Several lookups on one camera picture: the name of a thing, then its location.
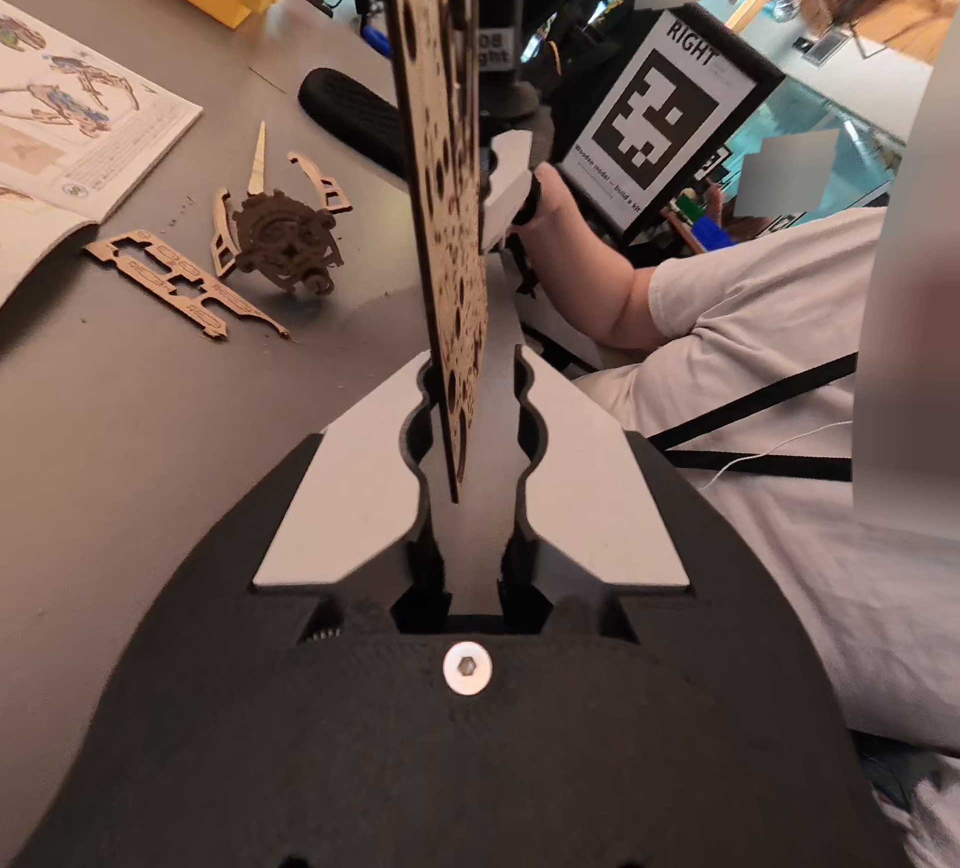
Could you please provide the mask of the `flat slotted wooden part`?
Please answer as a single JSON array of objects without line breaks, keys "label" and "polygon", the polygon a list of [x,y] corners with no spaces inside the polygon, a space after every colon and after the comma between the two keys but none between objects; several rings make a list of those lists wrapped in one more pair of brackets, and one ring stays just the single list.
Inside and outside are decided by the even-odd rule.
[{"label": "flat slotted wooden part", "polygon": [[211,341],[224,342],[230,332],[228,323],[210,304],[237,319],[263,322],[282,339],[293,340],[286,327],[148,230],[99,238],[83,250],[101,264],[113,266],[117,274],[186,318]]}]

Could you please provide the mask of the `black textured oblong pad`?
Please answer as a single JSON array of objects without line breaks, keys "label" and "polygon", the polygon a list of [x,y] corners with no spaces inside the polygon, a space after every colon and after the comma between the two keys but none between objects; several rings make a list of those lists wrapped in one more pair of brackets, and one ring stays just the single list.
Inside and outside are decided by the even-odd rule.
[{"label": "black textured oblong pad", "polygon": [[297,101],[320,128],[390,174],[406,179],[402,123],[395,106],[326,67],[304,77]]}]

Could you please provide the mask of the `white air vent grille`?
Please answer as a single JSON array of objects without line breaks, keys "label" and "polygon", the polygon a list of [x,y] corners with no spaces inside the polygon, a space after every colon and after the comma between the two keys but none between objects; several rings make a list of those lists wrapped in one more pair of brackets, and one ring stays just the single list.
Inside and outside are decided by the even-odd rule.
[{"label": "white air vent grille", "polygon": [[844,31],[830,29],[819,37],[798,37],[792,44],[792,49],[804,62],[821,68],[850,40],[851,37]]}]

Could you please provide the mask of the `laser-cut wooden parts sheet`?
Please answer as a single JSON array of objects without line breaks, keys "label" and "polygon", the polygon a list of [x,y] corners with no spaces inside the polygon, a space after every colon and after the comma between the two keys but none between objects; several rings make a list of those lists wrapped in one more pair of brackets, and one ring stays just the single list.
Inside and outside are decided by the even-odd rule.
[{"label": "laser-cut wooden parts sheet", "polygon": [[480,251],[478,0],[384,0],[451,498],[459,502],[488,328]]}]

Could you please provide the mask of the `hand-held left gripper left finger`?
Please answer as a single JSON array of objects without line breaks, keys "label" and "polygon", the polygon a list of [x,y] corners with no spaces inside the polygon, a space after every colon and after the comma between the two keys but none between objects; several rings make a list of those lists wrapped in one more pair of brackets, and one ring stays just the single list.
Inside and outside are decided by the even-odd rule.
[{"label": "hand-held left gripper left finger", "polygon": [[320,434],[270,546],[258,590],[406,590],[407,546],[424,528],[428,495],[408,432],[429,415],[423,351]]}]

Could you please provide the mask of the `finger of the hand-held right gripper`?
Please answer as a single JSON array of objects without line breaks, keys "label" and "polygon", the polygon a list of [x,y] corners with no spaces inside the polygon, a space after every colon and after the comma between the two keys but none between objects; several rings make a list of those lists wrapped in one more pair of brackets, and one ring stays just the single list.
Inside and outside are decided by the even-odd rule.
[{"label": "finger of the hand-held right gripper", "polygon": [[486,196],[482,201],[482,253],[500,244],[514,217],[526,202],[532,186],[530,155],[532,131],[504,131],[487,149]]}]

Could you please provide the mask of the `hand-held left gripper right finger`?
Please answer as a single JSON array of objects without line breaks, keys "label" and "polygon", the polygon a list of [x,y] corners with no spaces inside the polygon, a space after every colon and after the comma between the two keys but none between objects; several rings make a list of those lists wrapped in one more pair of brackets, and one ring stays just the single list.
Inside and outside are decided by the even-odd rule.
[{"label": "hand-held left gripper right finger", "polygon": [[516,521],[538,589],[687,589],[690,577],[619,422],[527,346],[514,353],[530,465]]}]

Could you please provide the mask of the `illustrated instruction booklet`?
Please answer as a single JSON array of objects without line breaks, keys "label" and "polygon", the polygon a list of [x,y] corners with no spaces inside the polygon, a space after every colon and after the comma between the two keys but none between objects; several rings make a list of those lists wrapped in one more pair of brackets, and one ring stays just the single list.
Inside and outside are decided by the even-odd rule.
[{"label": "illustrated instruction booklet", "polygon": [[1,302],[102,225],[202,112],[2,1]]}]

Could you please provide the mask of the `person's right forearm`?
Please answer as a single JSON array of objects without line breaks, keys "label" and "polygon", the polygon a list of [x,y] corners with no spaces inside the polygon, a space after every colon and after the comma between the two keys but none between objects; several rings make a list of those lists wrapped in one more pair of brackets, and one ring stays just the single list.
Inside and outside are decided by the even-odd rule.
[{"label": "person's right forearm", "polygon": [[559,314],[596,344],[652,352],[667,343],[650,304],[654,269],[635,269],[588,228],[558,236],[535,269]]}]

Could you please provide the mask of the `person's right hand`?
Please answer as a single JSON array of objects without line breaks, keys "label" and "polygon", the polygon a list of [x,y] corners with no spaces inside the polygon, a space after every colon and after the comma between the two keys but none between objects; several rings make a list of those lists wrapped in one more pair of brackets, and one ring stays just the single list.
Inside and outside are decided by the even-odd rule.
[{"label": "person's right hand", "polygon": [[589,228],[558,171],[544,162],[534,174],[540,191],[527,231],[538,256],[565,256],[581,261],[597,252],[604,253],[605,246]]}]

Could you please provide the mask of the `wooden gear model assembly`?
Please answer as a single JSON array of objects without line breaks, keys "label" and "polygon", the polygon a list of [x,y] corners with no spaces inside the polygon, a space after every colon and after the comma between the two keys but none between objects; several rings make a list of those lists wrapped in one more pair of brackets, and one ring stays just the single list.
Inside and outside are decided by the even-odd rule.
[{"label": "wooden gear model assembly", "polygon": [[335,287],[330,270],[344,263],[333,234],[336,217],[350,212],[353,205],[335,178],[298,152],[290,152],[287,159],[309,180],[316,202],[301,202],[281,190],[268,192],[266,134],[262,121],[240,208],[233,208],[227,189],[214,197],[210,242],[214,274],[225,280],[235,271],[257,273],[286,294],[302,286],[308,294],[326,297]]}]

